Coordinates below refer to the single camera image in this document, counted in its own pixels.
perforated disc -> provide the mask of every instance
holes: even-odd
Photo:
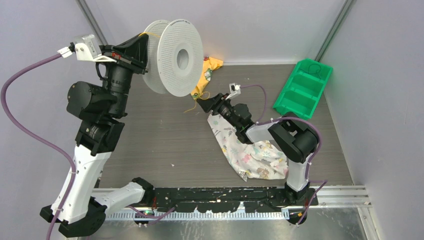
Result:
[[[152,22],[145,30],[145,33],[153,33],[161,36],[170,22],[167,20],[157,20]],[[150,34],[147,44],[147,68],[148,72],[143,75],[146,85],[158,94],[167,94],[168,91],[161,81],[158,71],[158,45],[160,38]]]
[[[177,19],[165,28],[157,61],[160,79],[169,93],[183,97],[192,92],[202,74],[203,46],[191,22]]]

yellow cloth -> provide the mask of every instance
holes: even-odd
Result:
[[[203,59],[203,74],[200,76],[200,80],[197,83],[197,86],[191,91],[191,96],[193,99],[197,99],[202,96],[203,90],[206,85],[208,85],[209,81],[211,81],[212,71],[219,69],[223,65],[223,61],[218,60],[213,57],[204,57]]]

black cylinder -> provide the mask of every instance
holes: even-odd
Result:
[[[107,77],[103,80],[103,88],[117,98],[117,102],[110,106],[108,114],[112,118],[120,119],[125,117],[125,108],[127,106],[128,93],[131,88],[131,79],[133,71],[112,63],[106,66]]]

yellow string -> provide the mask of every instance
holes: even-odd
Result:
[[[205,93],[207,93],[207,97],[206,98],[202,98],[203,94],[205,94]],[[210,96],[211,96],[211,93],[210,92],[204,91],[198,98],[201,99],[201,100],[206,100],[206,99],[209,99]],[[193,98],[193,99],[194,99],[194,107],[193,108],[190,108],[188,110],[185,110],[184,113],[187,113],[187,112],[189,112],[191,110],[194,110],[196,108],[196,106],[198,104],[198,102],[196,101],[197,98]]]
[[[155,36],[155,37],[161,38],[161,36],[157,35],[156,33],[148,32],[148,31],[142,32],[142,33],[140,33],[140,35],[138,35],[138,36],[140,37],[140,36],[141,36],[141,35],[143,35],[143,34],[149,34],[149,35],[152,35],[152,36]]]

white wall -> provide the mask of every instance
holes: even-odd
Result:
[[[421,0],[357,1],[322,60],[351,176],[388,240],[424,238],[423,23]]]
[[[187,19],[204,53],[225,63],[315,58],[345,0],[87,0],[107,40],[119,44],[153,21]]]
[[[1,85],[14,73],[56,54],[73,37],[91,33],[73,0],[0,2]],[[58,59],[18,78],[7,92],[11,112],[36,134],[73,156],[80,121],[66,112],[76,81],[96,82],[93,63]],[[0,111],[0,239],[44,239],[48,223],[41,207],[56,199],[68,161],[15,127]],[[57,228],[52,239],[61,236]]]

